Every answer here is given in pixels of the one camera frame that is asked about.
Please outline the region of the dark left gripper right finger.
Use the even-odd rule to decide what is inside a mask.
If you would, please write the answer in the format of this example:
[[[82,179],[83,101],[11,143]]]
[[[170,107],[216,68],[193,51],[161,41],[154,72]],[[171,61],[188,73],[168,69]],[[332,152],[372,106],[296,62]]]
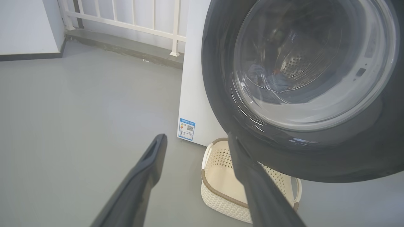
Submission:
[[[229,133],[235,176],[244,186],[254,227],[305,227],[261,164],[254,161],[241,139]]]

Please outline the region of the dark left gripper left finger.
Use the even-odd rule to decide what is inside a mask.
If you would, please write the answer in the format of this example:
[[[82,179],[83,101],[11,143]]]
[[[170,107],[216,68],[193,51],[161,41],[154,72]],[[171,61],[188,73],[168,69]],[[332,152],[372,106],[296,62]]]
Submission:
[[[168,139],[157,135],[92,223],[93,227],[142,227],[151,190],[159,182]]]

